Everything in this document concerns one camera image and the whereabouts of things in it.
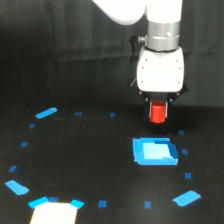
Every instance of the black cable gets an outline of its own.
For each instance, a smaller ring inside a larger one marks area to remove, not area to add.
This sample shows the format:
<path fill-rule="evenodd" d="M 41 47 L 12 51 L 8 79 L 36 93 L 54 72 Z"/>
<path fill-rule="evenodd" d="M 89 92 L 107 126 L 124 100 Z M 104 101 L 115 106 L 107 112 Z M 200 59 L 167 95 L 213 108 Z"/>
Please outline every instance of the black cable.
<path fill-rule="evenodd" d="M 138 43 L 138 36 L 132 36 L 130 38 L 129 42 L 131 43 L 131 47 L 132 47 L 132 55 L 131 55 L 131 58 L 130 58 L 130 62 L 132 63 L 134 61 L 134 54 L 135 54 L 134 43 Z"/>

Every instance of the blue tape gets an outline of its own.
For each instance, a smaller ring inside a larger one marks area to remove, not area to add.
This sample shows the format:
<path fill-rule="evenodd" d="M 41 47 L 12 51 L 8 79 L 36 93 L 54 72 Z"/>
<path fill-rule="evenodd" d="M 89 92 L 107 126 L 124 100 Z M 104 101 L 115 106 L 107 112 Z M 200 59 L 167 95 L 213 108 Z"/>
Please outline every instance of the blue tape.
<path fill-rule="evenodd" d="M 78 209 L 82 208 L 85 203 L 77 200 L 73 200 L 71 205 L 77 207 Z"/>
<path fill-rule="evenodd" d="M 34 209 L 38 205 L 41 205 L 41 204 L 46 203 L 46 202 L 49 202 L 48 198 L 47 197 L 43 197 L 43 198 L 39 198 L 39 199 L 37 199 L 35 201 L 31 201 L 28 204 L 29 204 L 30 208 Z"/>
<path fill-rule="evenodd" d="M 151 208 L 151 201 L 145 201 L 145 208 Z"/>
<path fill-rule="evenodd" d="M 35 127 L 35 124 L 30 124 L 30 128 L 34 128 Z"/>
<path fill-rule="evenodd" d="M 37 118 L 41 119 L 57 112 L 57 108 L 50 108 L 36 115 Z"/>
<path fill-rule="evenodd" d="M 171 144 L 170 141 L 155 141 L 155 144 L 166 144 L 166 145 L 168 145 L 169 150 L 170 150 L 170 155 L 173 158 L 178 158 L 177 148 L 174 144 Z"/>
<path fill-rule="evenodd" d="M 28 145 L 28 142 L 23 142 L 23 143 L 21 144 L 21 147 L 27 147 L 27 145 Z"/>
<path fill-rule="evenodd" d="M 49 202 L 58 202 L 59 198 L 56 198 L 56 197 L 48 198 L 48 201 Z"/>
<path fill-rule="evenodd" d="M 16 166 L 11 166 L 11 168 L 9 169 L 10 172 L 13 172 L 16 170 Z"/>
<path fill-rule="evenodd" d="M 5 185 L 9 187 L 17 195 L 26 194 L 29 191 L 28 188 L 23 187 L 22 185 L 18 184 L 14 180 L 10 180 L 6 182 Z"/>
<path fill-rule="evenodd" d="M 99 204 L 98 204 L 98 207 L 99 208 L 106 208 L 107 207 L 107 201 L 100 200 Z"/>
<path fill-rule="evenodd" d="M 184 155 L 187 155 L 187 154 L 188 154 L 187 149 L 182 149 L 182 153 L 183 153 Z"/>
<path fill-rule="evenodd" d="M 173 158 L 178 158 L 178 152 L 177 152 L 177 148 L 174 144 L 169 143 L 168 144 L 169 150 L 170 150 L 170 155 Z"/>
<path fill-rule="evenodd" d="M 184 135 L 184 131 L 183 130 L 179 130 L 179 134 L 180 135 Z"/>
<path fill-rule="evenodd" d="M 191 173 L 185 173 L 185 178 L 186 179 L 191 179 Z"/>
<path fill-rule="evenodd" d="M 133 139 L 134 162 L 140 165 L 177 165 L 178 158 L 145 159 L 143 143 L 169 141 L 169 138 L 141 138 Z"/>
<path fill-rule="evenodd" d="M 176 202 L 179 206 L 183 207 L 199 198 L 201 198 L 201 195 L 197 194 L 194 191 L 188 191 L 187 193 L 182 194 L 177 198 L 174 198 L 173 201 Z"/>

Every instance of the white paper square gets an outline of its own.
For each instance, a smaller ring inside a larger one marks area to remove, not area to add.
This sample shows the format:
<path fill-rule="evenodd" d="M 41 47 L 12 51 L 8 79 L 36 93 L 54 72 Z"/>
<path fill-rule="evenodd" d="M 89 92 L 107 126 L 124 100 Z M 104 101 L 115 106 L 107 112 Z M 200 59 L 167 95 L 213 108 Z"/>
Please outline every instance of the white paper square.
<path fill-rule="evenodd" d="M 173 158 L 166 144 L 143 143 L 143 152 L 145 159 Z"/>
<path fill-rule="evenodd" d="M 30 224 L 74 224 L 76 214 L 71 204 L 46 202 L 35 208 Z"/>

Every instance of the robot end effector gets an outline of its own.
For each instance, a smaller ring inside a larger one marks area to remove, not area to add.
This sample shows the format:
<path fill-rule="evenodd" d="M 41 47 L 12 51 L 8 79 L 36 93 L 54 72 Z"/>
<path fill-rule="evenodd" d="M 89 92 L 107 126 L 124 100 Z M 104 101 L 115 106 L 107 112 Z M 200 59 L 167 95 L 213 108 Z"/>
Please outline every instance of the robot end effector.
<path fill-rule="evenodd" d="M 165 122 L 168 105 L 186 90 L 183 52 L 179 47 L 183 0 L 92 1 L 121 25 L 132 25 L 145 14 L 147 35 L 134 39 L 144 43 L 137 63 L 137 85 L 148 103 L 150 121 Z"/>

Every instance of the black surface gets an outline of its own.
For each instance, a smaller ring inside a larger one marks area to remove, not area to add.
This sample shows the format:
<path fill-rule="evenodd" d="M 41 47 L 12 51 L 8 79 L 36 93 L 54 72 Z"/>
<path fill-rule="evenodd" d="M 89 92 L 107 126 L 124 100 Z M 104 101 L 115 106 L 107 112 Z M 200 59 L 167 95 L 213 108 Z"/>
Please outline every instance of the black surface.
<path fill-rule="evenodd" d="M 43 196 L 84 201 L 77 224 L 223 222 L 223 109 L 173 108 L 168 125 L 157 129 L 143 118 L 142 107 L 58 107 L 56 114 L 36 119 L 34 115 L 44 109 L 14 107 L 2 112 L 1 223 L 29 223 L 32 210 L 27 203 Z M 80 111 L 83 116 L 74 115 Z M 29 129 L 30 123 L 35 123 L 34 129 Z M 132 139 L 158 136 L 176 144 L 178 166 L 141 166 L 133 161 Z M 26 148 L 20 147 L 23 141 L 28 141 Z M 11 165 L 17 165 L 14 173 L 8 172 Z M 185 172 L 193 179 L 186 180 Z M 30 192 L 16 196 L 4 185 L 11 179 Z M 188 190 L 202 199 L 184 208 L 172 202 Z M 106 209 L 98 208 L 99 200 L 107 200 Z M 144 209 L 145 201 L 151 201 L 150 210 Z"/>

